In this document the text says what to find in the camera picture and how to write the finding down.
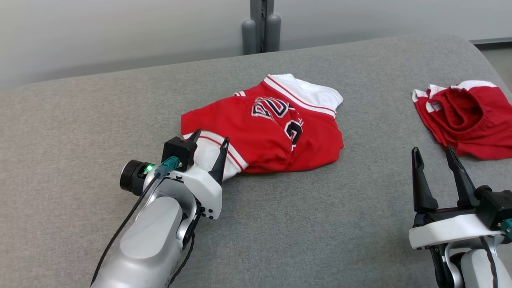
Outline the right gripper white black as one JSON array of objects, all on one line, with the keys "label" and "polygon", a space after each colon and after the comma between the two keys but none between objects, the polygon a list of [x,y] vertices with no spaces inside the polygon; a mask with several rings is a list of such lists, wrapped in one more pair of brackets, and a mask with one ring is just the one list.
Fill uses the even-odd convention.
[{"label": "right gripper white black", "polygon": [[424,175],[424,161],[420,150],[414,147],[411,151],[413,205],[416,215],[412,228],[408,230],[408,240],[413,249],[504,234],[498,228],[488,228],[476,215],[475,207],[480,204],[474,195],[476,188],[453,147],[448,146],[445,152],[456,183],[457,208],[437,209],[438,202],[432,196]]}]

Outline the red Bulls 23 jersey shirt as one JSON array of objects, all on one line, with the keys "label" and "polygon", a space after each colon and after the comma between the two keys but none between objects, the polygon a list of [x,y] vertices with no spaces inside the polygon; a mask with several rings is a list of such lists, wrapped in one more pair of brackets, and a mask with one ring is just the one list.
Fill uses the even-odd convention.
[{"label": "red Bulls 23 jersey shirt", "polygon": [[340,158],[344,144],[335,117],[343,100],[333,88],[269,74],[250,89],[183,114],[181,134],[201,131],[194,162],[205,170],[229,139],[225,180],[241,172],[308,171]]}]

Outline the grey cylinder bumper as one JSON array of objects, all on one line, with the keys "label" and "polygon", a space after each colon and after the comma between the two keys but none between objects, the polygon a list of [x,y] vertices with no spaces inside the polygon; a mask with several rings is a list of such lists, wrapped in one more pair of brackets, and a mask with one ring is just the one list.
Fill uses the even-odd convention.
[{"label": "grey cylinder bumper", "polygon": [[266,18],[266,31],[264,37],[264,52],[280,51],[280,26],[281,18],[279,15],[271,14]]},{"label": "grey cylinder bumper", "polygon": [[256,43],[256,22],[252,19],[242,22],[241,31],[243,55],[257,54],[258,45]]}]

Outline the red basketball shorts white stripe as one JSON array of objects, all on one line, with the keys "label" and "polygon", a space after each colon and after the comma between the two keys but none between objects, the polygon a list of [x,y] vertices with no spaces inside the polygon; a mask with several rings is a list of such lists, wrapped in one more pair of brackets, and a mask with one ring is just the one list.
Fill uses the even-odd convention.
[{"label": "red basketball shorts white stripe", "polygon": [[413,90],[412,101],[443,149],[480,160],[512,158],[512,104],[492,82],[430,84],[426,91]]}]

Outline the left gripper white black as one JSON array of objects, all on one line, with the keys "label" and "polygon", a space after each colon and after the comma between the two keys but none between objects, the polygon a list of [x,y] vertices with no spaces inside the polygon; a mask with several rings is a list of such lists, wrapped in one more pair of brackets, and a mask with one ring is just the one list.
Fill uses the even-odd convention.
[{"label": "left gripper white black", "polygon": [[[200,137],[201,129],[197,129],[187,137],[187,144],[195,144]],[[207,172],[196,165],[187,171],[167,171],[166,174],[156,176],[163,172],[158,164],[131,160],[123,168],[120,176],[120,187],[136,196],[143,197],[141,210],[147,208],[154,200],[161,197],[170,197],[178,201],[182,211],[187,215],[199,212],[210,219],[218,219],[222,211],[222,187],[224,169],[229,149],[229,138],[224,138],[220,145],[219,155],[212,169]]]}]

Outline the grey metal wall post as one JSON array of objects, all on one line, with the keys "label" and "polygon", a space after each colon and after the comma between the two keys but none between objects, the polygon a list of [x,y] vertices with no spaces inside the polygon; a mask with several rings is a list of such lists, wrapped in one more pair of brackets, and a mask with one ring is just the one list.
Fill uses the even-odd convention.
[{"label": "grey metal wall post", "polygon": [[274,13],[274,0],[249,0],[250,19],[256,22],[258,53],[264,52],[266,18]]}]

